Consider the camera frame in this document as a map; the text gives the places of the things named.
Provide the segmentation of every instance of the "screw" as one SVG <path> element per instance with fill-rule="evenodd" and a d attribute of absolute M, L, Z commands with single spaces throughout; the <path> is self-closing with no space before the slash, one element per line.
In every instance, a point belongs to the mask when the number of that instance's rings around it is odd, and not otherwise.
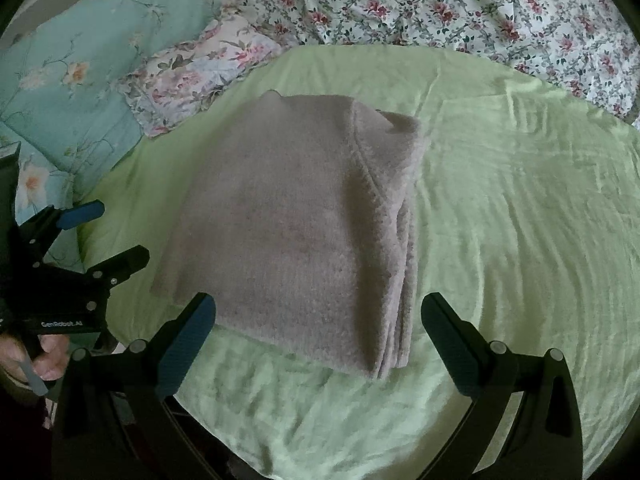
<path fill-rule="evenodd" d="M 564 359 L 564 354 L 562 354 L 562 351 L 558 350 L 557 348 L 552 348 L 549 351 L 549 355 L 555 361 L 562 361 L 562 359 Z"/>
<path fill-rule="evenodd" d="M 129 351 L 133 354 L 139 354 L 146 348 L 146 341 L 144 339 L 136 339 L 129 345 Z"/>
<path fill-rule="evenodd" d="M 71 354 L 71 358 L 74 361 L 82 361 L 86 357 L 86 350 L 84 348 L 79 348 L 75 352 Z"/>
<path fill-rule="evenodd" d="M 507 352 L 507 345 L 502 341 L 491 341 L 489 343 L 489 348 L 494 354 L 505 354 Z"/>

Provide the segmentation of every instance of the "green bed sheet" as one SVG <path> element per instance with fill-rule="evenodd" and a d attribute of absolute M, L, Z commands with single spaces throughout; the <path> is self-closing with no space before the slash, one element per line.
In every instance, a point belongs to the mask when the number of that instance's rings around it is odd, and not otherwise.
<path fill-rule="evenodd" d="M 135 244 L 151 251 L 148 267 L 113 291 L 113 333 L 125 343 L 151 338 L 180 312 L 149 288 L 181 198 L 204 147 L 268 89 L 350 95 L 424 121 L 432 144 L 416 187 L 418 297 L 441 292 L 487 340 L 513 351 L 562 349 L 580 404 L 584 473 L 593 472 L 640 399 L 638 132 L 487 60 L 424 47 L 299 47 L 174 132 L 143 139 L 91 193 L 106 213 L 79 234 L 89 265 Z M 384 381 L 217 326 L 177 399 L 266 476 L 413 479 L 468 407 L 418 309 L 414 323 L 408 366 Z"/>

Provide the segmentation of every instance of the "human hand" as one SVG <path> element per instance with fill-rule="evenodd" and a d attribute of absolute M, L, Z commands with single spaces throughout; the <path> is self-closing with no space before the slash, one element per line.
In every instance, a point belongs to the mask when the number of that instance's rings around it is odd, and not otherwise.
<path fill-rule="evenodd" d="M 33 360 L 33 370 L 44 381 L 55 381 L 65 373 L 69 357 L 66 350 L 69 336 L 49 334 L 38 336 L 43 353 Z M 19 363 L 27 357 L 27 351 L 20 340 L 6 333 L 0 334 L 0 366 L 13 378 L 25 383 Z"/>

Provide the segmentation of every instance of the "folded sweater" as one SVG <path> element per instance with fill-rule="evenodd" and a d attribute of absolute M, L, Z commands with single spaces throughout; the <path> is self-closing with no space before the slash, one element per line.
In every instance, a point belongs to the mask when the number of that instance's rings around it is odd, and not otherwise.
<path fill-rule="evenodd" d="M 350 97 L 267 92 L 196 172 L 153 291 L 207 292 L 224 326 L 384 378 L 409 355 L 426 140 Z"/>

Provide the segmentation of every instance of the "pillowcase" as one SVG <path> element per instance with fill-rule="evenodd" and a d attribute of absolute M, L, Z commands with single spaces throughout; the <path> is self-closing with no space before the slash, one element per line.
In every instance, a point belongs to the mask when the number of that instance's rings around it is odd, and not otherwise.
<path fill-rule="evenodd" d="M 47 205 L 72 206 L 74 176 L 60 171 L 30 143 L 0 123 L 0 156 L 3 148 L 20 142 L 20 176 L 15 193 L 15 220 L 18 225 Z M 43 261 L 65 269 L 84 272 L 75 229 L 62 231 L 51 244 Z"/>
<path fill-rule="evenodd" d="M 150 56 L 196 38 L 222 0 L 81 0 L 0 56 L 0 121 L 84 197 L 142 132 L 118 79 Z"/>
<path fill-rule="evenodd" d="M 226 6 L 196 41 L 153 55 L 122 79 L 120 91 L 145 135 L 155 137 L 206 110 L 229 83 L 281 53 L 282 47 L 259 34 L 241 9 Z"/>

